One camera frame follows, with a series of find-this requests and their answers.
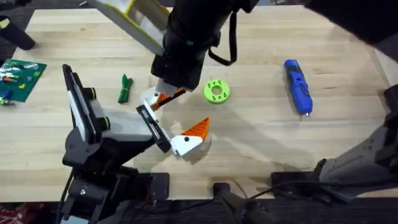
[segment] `circuit board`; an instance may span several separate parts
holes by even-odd
[[[0,68],[0,76],[10,77],[13,82],[0,82],[0,94],[11,90],[10,100],[25,102],[46,65],[35,62],[7,59]]]

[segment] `yellow label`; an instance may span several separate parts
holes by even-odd
[[[9,19],[5,19],[5,20],[0,21],[0,28],[2,28],[2,29],[6,28],[9,23],[10,23]]]

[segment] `green circular object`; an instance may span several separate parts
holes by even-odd
[[[224,103],[229,98],[229,86],[223,80],[210,80],[203,88],[203,94],[210,103]]]

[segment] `wooden tabletop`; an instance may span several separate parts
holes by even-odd
[[[206,58],[200,86],[157,112],[177,134],[210,117],[211,146],[189,160],[152,147],[128,162],[141,172],[168,172],[170,198],[209,198],[213,182],[253,195],[274,171],[312,170],[366,139],[386,115],[387,84],[374,51],[327,19],[301,6],[257,7],[238,16],[238,61],[230,67]],[[228,24],[215,52],[227,57]],[[27,27],[37,42],[14,58],[46,63],[25,103],[0,108],[0,202],[56,201],[69,168],[62,165],[72,128],[62,64],[93,86],[104,108],[135,112],[139,94],[155,85],[154,56],[94,9],[37,10]],[[283,62],[297,59],[313,98],[311,120],[292,106]],[[130,102],[117,103],[121,76],[134,79]],[[231,96],[211,105],[202,86],[229,83]],[[398,196],[397,190],[367,196]]]

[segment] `green cable bundle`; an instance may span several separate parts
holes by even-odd
[[[118,103],[126,103],[129,101],[130,88],[133,83],[132,78],[127,78],[126,74],[122,77],[122,90],[120,91]]]

